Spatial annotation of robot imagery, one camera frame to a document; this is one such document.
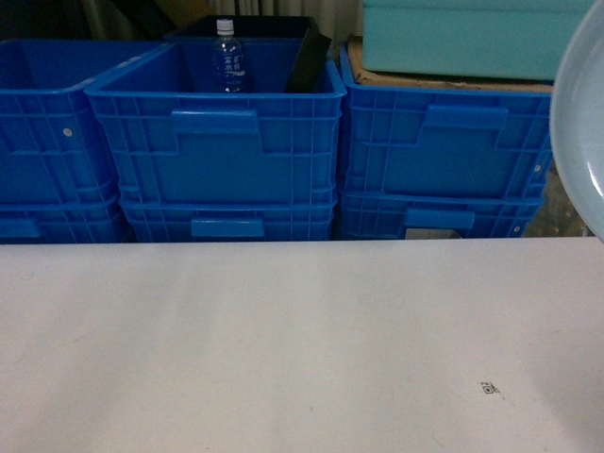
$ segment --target bottle cap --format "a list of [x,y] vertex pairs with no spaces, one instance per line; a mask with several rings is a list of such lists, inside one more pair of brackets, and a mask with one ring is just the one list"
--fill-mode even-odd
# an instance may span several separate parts
[[233,21],[230,19],[218,19],[216,21],[216,31],[218,36],[228,36],[234,33]]

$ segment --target crate rim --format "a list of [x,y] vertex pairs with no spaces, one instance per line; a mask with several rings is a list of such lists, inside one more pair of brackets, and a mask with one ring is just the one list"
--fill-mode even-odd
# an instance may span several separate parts
[[421,195],[397,195],[391,193],[354,193],[340,190],[338,194],[342,197],[364,198],[384,201],[426,201],[429,203],[442,204],[464,204],[464,205],[508,205],[508,206],[536,206],[542,205],[545,201],[543,196],[525,197],[525,198],[466,198],[453,196],[421,196]]
[[2,89],[2,88],[0,88],[0,96],[23,95],[23,94],[57,95],[57,94],[68,94],[71,92],[81,92],[81,91],[84,91],[86,89],[86,87],[90,86],[91,84],[99,81],[100,79],[102,79],[105,76],[108,76],[108,75],[114,73],[115,71],[118,71],[119,69],[126,67],[128,64],[136,61],[137,59],[140,59],[142,56],[156,52],[158,50],[158,47],[161,47],[163,45],[161,41],[141,41],[141,40],[123,41],[123,40],[68,40],[68,39],[62,40],[62,39],[58,39],[58,38],[55,38],[55,39],[53,39],[53,38],[50,38],[50,39],[48,39],[48,38],[13,38],[10,40],[1,41],[0,46],[9,44],[10,42],[86,42],[86,43],[88,43],[88,42],[136,42],[136,43],[149,43],[150,45],[155,43],[157,46],[146,52],[141,53],[140,55],[132,57],[131,59],[122,61],[121,63],[118,63],[115,66],[112,66],[112,67],[106,69],[105,71],[102,71],[99,74],[96,74],[92,77],[88,77],[84,80],[81,80],[81,81],[77,82],[75,85],[71,85],[69,87],[47,88],[47,89],[44,89],[44,88],[42,88],[42,89],[37,89],[37,88]]
[[[278,42],[279,39],[266,38],[262,39],[263,42]],[[344,85],[338,68],[335,62],[331,58],[326,58],[326,67],[329,79],[333,84],[333,92],[246,92],[246,93],[222,93],[222,92],[123,92],[123,91],[111,91],[104,90],[104,86],[111,82],[114,82],[120,78],[122,70],[127,66],[128,71],[137,69],[146,64],[151,59],[157,58],[159,55],[169,52],[173,48],[179,47],[183,44],[195,45],[196,41],[182,41],[182,42],[165,42],[158,48],[147,52],[146,54],[140,55],[134,59],[130,59],[126,64],[122,64],[120,67],[113,68],[114,71],[110,71],[110,74],[103,74],[102,77],[98,77],[96,80],[91,81],[88,86],[84,89],[84,93],[88,96],[102,96],[102,97],[154,97],[154,98],[165,98],[167,96],[177,99],[337,99],[346,96],[346,86]]]

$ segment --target small printed mark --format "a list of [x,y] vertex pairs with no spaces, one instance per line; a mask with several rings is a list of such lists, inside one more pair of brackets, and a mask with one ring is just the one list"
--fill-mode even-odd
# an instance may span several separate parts
[[484,391],[485,394],[498,394],[499,393],[499,389],[497,389],[496,386],[493,385],[492,382],[481,382],[480,385],[482,386],[482,390]]

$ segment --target plastic crate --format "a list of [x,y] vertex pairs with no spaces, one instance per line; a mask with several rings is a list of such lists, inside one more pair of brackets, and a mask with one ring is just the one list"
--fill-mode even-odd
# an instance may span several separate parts
[[302,40],[309,28],[317,28],[311,17],[304,16],[206,16],[192,25],[164,37],[168,41],[191,38],[216,38],[216,20],[233,21],[239,38],[290,38]]
[[520,237],[542,198],[499,200],[342,193],[338,239],[405,239],[409,228],[450,229],[462,238]]
[[339,184],[348,193],[540,197],[549,93],[356,84],[345,46]]
[[152,42],[0,42],[0,204],[98,203],[117,190],[102,127],[84,94]]
[[133,240],[117,196],[100,204],[0,205],[0,243],[123,243]]
[[124,204],[140,243],[327,241],[335,203],[317,206]]
[[248,42],[251,93],[221,93],[211,42],[166,44],[87,90],[125,203],[328,203],[344,85],[283,93],[299,42]]
[[594,0],[364,0],[372,71],[553,80]]

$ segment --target bottle label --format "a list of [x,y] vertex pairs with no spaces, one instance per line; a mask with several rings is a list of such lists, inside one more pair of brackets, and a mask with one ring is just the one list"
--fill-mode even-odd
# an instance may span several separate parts
[[213,55],[216,80],[228,92],[245,91],[245,55],[243,49],[215,52]]

